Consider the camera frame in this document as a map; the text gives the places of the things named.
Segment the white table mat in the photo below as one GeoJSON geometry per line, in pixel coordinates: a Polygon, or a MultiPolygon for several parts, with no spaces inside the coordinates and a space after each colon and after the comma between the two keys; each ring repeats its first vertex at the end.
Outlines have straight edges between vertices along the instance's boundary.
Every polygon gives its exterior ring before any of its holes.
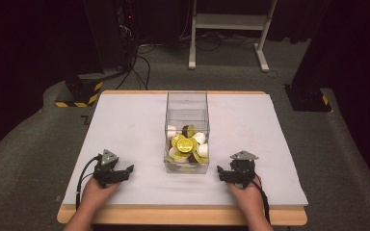
{"type": "Polygon", "coordinates": [[[111,199],[115,205],[231,205],[217,173],[241,150],[257,156],[256,172],[273,206],[307,203],[292,156],[267,94],[213,93],[208,97],[210,164],[204,174],[166,171],[164,93],[103,93],[70,178],[64,202],[75,202],[88,161],[108,149],[118,167],[133,167],[111,199]]]}

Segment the dark equipment tower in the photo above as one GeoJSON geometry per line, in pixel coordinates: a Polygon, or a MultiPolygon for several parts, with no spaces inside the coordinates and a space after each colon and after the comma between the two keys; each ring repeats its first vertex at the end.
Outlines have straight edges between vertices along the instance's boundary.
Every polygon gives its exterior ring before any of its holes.
{"type": "Polygon", "coordinates": [[[130,66],[138,47],[138,11],[135,0],[113,0],[122,47],[123,68],[130,66]]]}

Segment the wooden table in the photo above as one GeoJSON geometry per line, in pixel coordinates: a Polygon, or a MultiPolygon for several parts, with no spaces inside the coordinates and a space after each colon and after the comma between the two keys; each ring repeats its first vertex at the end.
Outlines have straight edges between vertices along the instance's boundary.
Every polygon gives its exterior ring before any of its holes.
{"type": "MultiPolygon", "coordinates": [[[[167,93],[163,90],[105,90],[103,93],[167,93]]],[[[266,94],[260,91],[211,91],[213,93],[266,94]]],[[[87,163],[87,169],[93,164],[87,163]]],[[[115,205],[112,201],[99,211],[95,222],[100,224],[171,224],[171,225],[243,225],[245,219],[233,199],[231,205],[115,205]]],[[[307,222],[304,206],[273,206],[270,204],[270,219],[273,225],[298,226],[307,222]]],[[[57,220],[66,223],[75,212],[75,202],[62,202],[57,220]]]]}

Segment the black yellow striped stand base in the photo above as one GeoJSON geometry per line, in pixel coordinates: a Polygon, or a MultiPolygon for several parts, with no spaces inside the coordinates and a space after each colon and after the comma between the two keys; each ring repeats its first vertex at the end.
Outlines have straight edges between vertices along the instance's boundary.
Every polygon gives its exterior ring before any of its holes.
{"type": "Polygon", "coordinates": [[[55,105],[59,108],[91,107],[98,98],[104,80],[99,73],[67,75],[55,105]]]}

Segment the clear plastic box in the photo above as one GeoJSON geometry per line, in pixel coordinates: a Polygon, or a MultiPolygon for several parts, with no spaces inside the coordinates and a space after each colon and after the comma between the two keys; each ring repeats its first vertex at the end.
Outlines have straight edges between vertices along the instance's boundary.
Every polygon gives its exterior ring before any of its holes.
{"type": "MultiPolygon", "coordinates": [[[[207,93],[205,91],[169,91],[167,94],[166,119],[165,119],[165,141],[166,126],[174,125],[182,128],[186,124],[194,124],[198,130],[210,134],[210,121],[207,93]]],[[[176,165],[165,162],[167,173],[182,174],[205,174],[209,167],[206,165],[176,165]]]]}

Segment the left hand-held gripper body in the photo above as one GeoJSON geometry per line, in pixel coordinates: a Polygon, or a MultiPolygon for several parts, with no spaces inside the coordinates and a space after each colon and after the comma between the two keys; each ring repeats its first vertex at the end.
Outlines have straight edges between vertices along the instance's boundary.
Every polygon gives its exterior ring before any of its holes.
{"type": "Polygon", "coordinates": [[[119,172],[115,171],[115,166],[119,161],[119,157],[108,149],[104,149],[100,155],[99,161],[94,167],[93,178],[102,188],[108,188],[115,182],[115,175],[119,172]]]}

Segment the white metal stand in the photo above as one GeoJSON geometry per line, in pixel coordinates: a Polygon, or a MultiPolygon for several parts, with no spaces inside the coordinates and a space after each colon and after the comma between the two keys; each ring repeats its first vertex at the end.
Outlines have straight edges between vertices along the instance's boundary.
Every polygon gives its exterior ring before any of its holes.
{"type": "Polygon", "coordinates": [[[269,72],[270,68],[263,53],[263,46],[268,35],[277,2],[278,0],[270,0],[270,7],[266,14],[244,15],[199,13],[197,7],[198,0],[194,0],[192,7],[191,42],[188,67],[190,69],[195,69],[197,66],[197,29],[245,30],[261,32],[259,41],[253,45],[253,48],[259,61],[261,70],[263,72],[269,72]]]}

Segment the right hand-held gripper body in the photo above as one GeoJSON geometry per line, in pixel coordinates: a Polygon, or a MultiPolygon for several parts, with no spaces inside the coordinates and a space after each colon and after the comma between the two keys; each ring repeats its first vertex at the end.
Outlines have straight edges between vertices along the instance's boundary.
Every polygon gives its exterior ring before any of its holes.
{"type": "Polygon", "coordinates": [[[255,178],[255,160],[258,159],[254,154],[242,150],[230,156],[232,159],[230,167],[233,170],[231,183],[239,189],[245,189],[255,178]]]}

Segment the person's left hand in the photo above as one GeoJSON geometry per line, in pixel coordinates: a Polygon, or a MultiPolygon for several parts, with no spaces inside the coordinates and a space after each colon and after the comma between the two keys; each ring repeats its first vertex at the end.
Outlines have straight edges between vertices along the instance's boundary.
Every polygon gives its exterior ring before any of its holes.
{"type": "Polygon", "coordinates": [[[119,183],[103,188],[96,179],[91,178],[83,190],[81,205],[85,208],[97,211],[105,205],[118,188],[119,183]]]}

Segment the person's right hand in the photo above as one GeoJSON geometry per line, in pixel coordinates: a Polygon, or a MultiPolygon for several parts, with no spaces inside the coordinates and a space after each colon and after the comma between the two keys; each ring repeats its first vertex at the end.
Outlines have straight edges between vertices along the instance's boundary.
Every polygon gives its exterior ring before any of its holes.
{"type": "Polygon", "coordinates": [[[265,218],[262,196],[256,186],[249,184],[246,188],[239,189],[231,183],[226,185],[247,219],[265,218]]]}

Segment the pile of green-lidded capsules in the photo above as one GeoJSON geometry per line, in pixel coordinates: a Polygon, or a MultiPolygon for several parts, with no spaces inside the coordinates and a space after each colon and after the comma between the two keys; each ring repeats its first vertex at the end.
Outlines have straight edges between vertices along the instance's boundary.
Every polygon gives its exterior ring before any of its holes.
{"type": "Polygon", "coordinates": [[[176,165],[206,165],[209,163],[208,132],[194,124],[182,128],[166,126],[165,162],[176,165]]]}

